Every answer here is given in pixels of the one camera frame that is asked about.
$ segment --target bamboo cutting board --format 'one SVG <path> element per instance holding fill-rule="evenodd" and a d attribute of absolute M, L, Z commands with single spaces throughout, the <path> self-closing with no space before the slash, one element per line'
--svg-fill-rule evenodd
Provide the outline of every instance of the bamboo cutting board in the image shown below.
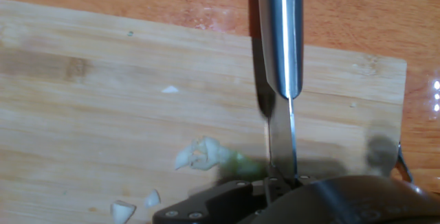
<path fill-rule="evenodd" d="M 221 176 L 174 171 L 202 135 L 264 160 L 260 63 L 248 37 L 0 1 L 0 218 L 109 223 L 121 199 L 145 223 Z M 306 46 L 300 172 L 389 172 L 405 77 L 400 59 Z"/>

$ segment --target garlic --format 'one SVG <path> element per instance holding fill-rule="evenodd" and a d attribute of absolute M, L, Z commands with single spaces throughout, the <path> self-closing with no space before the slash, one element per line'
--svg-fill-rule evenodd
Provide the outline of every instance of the garlic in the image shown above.
<path fill-rule="evenodd" d="M 234 154 L 220 142 L 211 137 L 202 137 L 201 141 L 192 141 L 191 146 L 185 147 L 176 157 L 175 169 L 189 165 L 192 169 L 209 170 L 218 163 L 224 163 Z"/>
<path fill-rule="evenodd" d="M 156 206 L 157 204 L 160 204 L 160 198 L 159 193 L 157 190 L 153 190 L 146 198 L 144 202 L 145 208 L 151 208 L 153 206 Z"/>
<path fill-rule="evenodd" d="M 130 203 L 126 203 L 121 200 L 117 200 L 110 206 L 110 213 L 113 216 L 113 222 L 115 224 L 125 224 L 136 211 L 136 206 Z"/>
<path fill-rule="evenodd" d="M 189 157 L 193 154 L 193 146 L 187 146 L 177 154 L 175 162 L 175 170 L 189 165 Z"/>

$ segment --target knife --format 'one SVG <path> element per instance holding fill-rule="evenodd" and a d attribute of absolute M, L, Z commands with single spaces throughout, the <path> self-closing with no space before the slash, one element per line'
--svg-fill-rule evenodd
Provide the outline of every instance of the knife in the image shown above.
<path fill-rule="evenodd" d="M 294 99 L 303 88 L 303 0 L 258 0 L 267 82 L 275 91 L 269 117 L 271 164 L 297 177 Z"/>

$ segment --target wooden countertop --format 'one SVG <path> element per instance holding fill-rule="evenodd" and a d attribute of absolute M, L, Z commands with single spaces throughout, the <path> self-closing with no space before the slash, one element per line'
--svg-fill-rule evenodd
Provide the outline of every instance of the wooden countertop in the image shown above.
<path fill-rule="evenodd" d="M 16 0 L 259 36 L 256 0 Z M 408 62 L 401 143 L 418 185 L 440 191 L 439 0 L 305 0 L 305 43 Z"/>

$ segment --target knife handle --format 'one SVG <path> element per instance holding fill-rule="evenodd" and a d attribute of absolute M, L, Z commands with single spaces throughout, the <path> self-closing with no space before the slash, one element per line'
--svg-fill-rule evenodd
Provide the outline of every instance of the knife handle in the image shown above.
<path fill-rule="evenodd" d="M 258 0 L 267 81 L 294 99 L 303 89 L 303 0 Z"/>

